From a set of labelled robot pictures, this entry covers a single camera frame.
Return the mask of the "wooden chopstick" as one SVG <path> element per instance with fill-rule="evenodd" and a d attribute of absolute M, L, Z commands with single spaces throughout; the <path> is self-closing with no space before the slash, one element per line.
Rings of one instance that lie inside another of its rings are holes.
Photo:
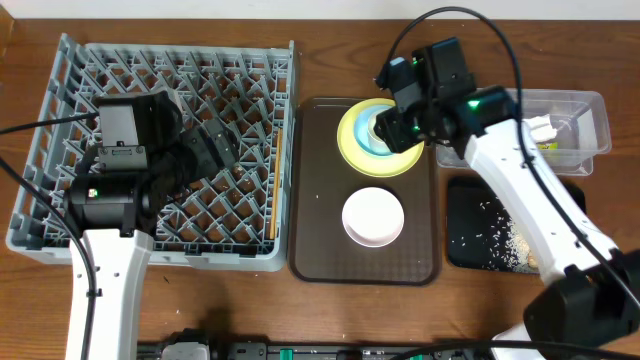
<path fill-rule="evenodd" d="M 269 227 L 269 239 L 274 240 L 277 232 L 278 193 L 280 184 L 280 164 L 284 129 L 280 129 L 276 141 L 276 158 L 274 166 L 274 185 L 272 192 L 272 214 Z"/>

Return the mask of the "white napkin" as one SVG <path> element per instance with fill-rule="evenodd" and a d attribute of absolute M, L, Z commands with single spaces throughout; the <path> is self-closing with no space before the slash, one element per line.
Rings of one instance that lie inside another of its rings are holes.
<path fill-rule="evenodd" d="M 555 139 L 558 131 L 551 125 L 550 115 L 536 116 L 524 120 L 536 143 L 546 143 Z"/>

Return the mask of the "green yellow snack wrapper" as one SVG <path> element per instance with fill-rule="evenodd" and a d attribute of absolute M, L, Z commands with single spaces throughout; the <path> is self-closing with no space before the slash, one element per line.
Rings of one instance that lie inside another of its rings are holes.
<path fill-rule="evenodd" d="M 538 144 L 537 147 L 541 152 L 555 151 L 558 149 L 558 143 L 557 142 L 542 143 L 542 144 Z"/>

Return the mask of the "pink bowl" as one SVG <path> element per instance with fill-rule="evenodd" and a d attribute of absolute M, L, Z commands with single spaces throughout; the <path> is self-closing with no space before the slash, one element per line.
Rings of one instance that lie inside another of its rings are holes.
<path fill-rule="evenodd" d="M 366 187 L 347 198 L 341 220 L 346 234 L 355 243 L 368 248 L 381 248 L 399 237 L 405 214 L 393 193 L 379 187 Z"/>

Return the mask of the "white plastic cup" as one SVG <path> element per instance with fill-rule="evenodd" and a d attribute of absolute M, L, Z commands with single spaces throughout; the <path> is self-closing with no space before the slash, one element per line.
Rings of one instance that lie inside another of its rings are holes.
<path fill-rule="evenodd" d="M 379 156 L 386 156 L 387 154 L 390 154 L 391 151 L 389 150 L 386 143 L 375 132 L 377 115 L 380 113 L 382 113 L 382 110 L 378 110 L 369 116 L 368 124 L 367 124 L 367 140 L 368 140 L 369 150 L 372 153 Z"/>

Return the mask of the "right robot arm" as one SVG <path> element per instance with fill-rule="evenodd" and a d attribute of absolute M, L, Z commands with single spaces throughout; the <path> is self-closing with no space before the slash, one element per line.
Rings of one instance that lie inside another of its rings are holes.
<path fill-rule="evenodd" d="M 520 93 L 478 87 L 453 38 L 407 59 L 390 54 L 376 82 L 395 102 L 375 125 L 388 149 L 433 142 L 454 149 L 502 202 L 537 261 L 544 290 L 519 325 L 487 342 L 495 358 L 597 357 L 638 330 L 639 255 L 620 251 L 570 196 L 538 151 Z"/>

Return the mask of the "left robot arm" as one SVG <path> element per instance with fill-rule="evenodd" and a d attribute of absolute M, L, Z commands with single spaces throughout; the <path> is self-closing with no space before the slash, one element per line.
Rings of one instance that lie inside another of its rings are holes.
<path fill-rule="evenodd" d="M 144 277 L 161 210 L 190 184 L 233 168 L 240 137 L 223 121 L 190 129 L 176 91 L 96 98 L 102 140 L 63 196 L 70 248 L 68 359 L 133 359 Z"/>

